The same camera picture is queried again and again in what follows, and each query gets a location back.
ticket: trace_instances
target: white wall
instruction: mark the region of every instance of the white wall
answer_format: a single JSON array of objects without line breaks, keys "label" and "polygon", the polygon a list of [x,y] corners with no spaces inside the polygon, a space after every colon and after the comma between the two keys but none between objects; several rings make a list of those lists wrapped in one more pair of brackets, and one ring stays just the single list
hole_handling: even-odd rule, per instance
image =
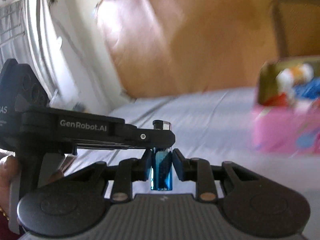
[{"label": "white wall", "polygon": [[80,45],[90,64],[96,68],[111,100],[111,108],[127,103],[120,94],[122,88],[117,73],[104,46],[93,19],[95,6],[100,0],[65,0]]}]

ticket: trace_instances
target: bed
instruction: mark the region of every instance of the bed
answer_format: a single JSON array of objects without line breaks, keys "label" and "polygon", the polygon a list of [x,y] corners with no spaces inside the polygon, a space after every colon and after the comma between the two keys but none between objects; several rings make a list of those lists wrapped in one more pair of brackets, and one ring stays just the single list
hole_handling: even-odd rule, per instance
[{"label": "bed", "polygon": [[[152,128],[152,121],[172,123],[176,135],[173,147],[186,158],[200,157],[213,165],[231,160],[269,179],[302,193],[311,205],[311,218],[304,231],[310,240],[319,240],[320,228],[320,156],[266,156],[250,144],[252,117],[250,110],[255,89],[243,88],[196,93],[179,97],[138,99],[113,111],[110,115],[124,118],[138,127]],[[68,174],[96,161],[117,165],[129,157],[141,157],[143,150],[79,150]],[[112,183],[106,195],[110,195]],[[172,193],[194,193],[194,182],[180,182],[173,172]],[[152,193],[148,182],[134,182],[133,193]]]}]

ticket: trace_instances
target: blue vial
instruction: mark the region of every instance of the blue vial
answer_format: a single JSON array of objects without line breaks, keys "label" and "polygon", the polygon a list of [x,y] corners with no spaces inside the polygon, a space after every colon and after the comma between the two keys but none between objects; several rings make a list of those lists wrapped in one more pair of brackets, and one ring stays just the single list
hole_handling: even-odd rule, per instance
[{"label": "blue vial", "polygon": [[[171,123],[153,121],[154,129],[171,130]],[[153,148],[151,167],[151,190],[172,190],[172,151],[171,148]]]}]

